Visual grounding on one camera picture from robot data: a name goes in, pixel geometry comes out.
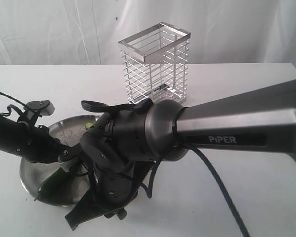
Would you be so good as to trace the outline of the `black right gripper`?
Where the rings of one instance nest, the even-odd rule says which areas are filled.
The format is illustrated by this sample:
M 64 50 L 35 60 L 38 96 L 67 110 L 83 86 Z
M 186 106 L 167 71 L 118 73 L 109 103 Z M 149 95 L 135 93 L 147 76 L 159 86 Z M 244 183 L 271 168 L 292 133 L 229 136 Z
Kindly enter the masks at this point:
M 88 163 L 90 189 L 65 216 L 68 224 L 81 224 L 118 210 L 118 205 L 130 203 L 148 174 L 147 161 L 130 162 L 121 172 Z

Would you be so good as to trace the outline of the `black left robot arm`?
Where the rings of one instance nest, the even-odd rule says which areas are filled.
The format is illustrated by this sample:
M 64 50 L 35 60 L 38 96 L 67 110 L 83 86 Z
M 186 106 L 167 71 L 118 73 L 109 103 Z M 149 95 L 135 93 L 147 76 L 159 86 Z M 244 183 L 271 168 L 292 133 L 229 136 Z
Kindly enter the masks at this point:
M 23 157 L 30 163 L 53 163 L 69 149 L 50 136 L 45 126 L 28 128 L 0 115 L 0 151 Z

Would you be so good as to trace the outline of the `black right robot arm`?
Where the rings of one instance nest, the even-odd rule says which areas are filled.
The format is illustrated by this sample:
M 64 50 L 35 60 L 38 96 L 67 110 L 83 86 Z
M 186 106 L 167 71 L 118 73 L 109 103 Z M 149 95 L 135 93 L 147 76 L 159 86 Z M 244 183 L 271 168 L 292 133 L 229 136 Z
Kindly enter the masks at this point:
M 66 215 L 72 230 L 100 216 L 125 218 L 144 178 L 188 150 L 284 153 L 296 162 L 296 79 L 192 107 L 150 99 L 81 105 L 101 116 L 74 148 L 90 188 Z

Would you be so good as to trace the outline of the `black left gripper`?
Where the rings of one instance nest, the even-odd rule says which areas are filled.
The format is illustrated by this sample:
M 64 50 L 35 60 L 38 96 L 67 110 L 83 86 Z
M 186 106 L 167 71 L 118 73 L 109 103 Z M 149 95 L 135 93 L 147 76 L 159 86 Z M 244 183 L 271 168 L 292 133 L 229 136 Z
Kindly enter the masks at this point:
M 21 149 L 21 157 L 30 163 L 54 163 L 70 146 L 50 136 L 49 128 L 43 125 L 30 130 L 28 140 Z

